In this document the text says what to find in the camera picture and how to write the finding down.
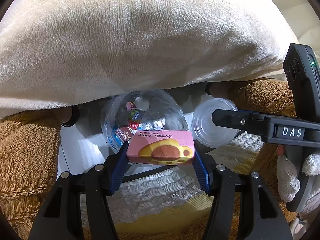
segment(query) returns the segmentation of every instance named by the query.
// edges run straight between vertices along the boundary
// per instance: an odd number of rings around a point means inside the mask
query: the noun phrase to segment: cartoon cake illustration
[[[180,146],[175,139],[164,139],[146,145],[138,156],[148,159],[151,164],[178,165],[189,161],[194,153],[189,147]]]

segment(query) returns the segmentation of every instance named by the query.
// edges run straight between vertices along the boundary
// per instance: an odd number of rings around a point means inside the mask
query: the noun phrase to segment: snack wrapper
[[[139,111],[136,109],[131,110],[128,120],[128,126],[134,130],[137,130],[140,124],[140,119],[141,116]]]
[[[132,109],[137,109],[134,102],[127,102],[126,107],[127,107],[127,111],[131,111]]]
[[[128,142],[133,137],[133,133],[130,131],[129,127],[124,126],[115,131],[115,134],[120,138],[122,142]]]
[[[165,117],[157,120],[153,120],[153,130],[155,131],[163,130],[164,125],[165,125]]]

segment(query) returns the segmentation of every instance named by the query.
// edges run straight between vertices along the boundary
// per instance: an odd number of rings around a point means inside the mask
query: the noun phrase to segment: gloved hand
[[[277,160],[278,191],[281,199],[289,202],[300,189],[300,182],[298,180],[299,171],[284,155],[283,145],[278,146],[277,154],[279,155]],[[307,157],[303,163],[302,172],[308,176],[317,175],[306,206],[300,213],[301,217],[308,220],[309,215],[311,215],[320,204],[320,151]]]

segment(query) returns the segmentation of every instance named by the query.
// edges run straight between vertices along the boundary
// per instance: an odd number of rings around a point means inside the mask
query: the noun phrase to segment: pink snack box
[[[194,155],[190,131],[137,131],[127,150],[133,163],[180,165],[191,163]]]

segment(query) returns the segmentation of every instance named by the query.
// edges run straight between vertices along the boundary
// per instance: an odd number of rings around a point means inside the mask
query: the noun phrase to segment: blue gripper pad
[[[201,189],[208,194],[211,190],[209,183],[209,173],[205,168],[204,163],[196,149],[195,158],[193,159],[192,165],[195,170]]]
[[[112,195],[120,188],[123,176],[125,174],[125,170],[129,163],[129,159],[127,157],[128,147],[129,143],[124,142],[117,154],[118,161],[116,162],[115,167],[112,170],[109,188],[109,191]]]

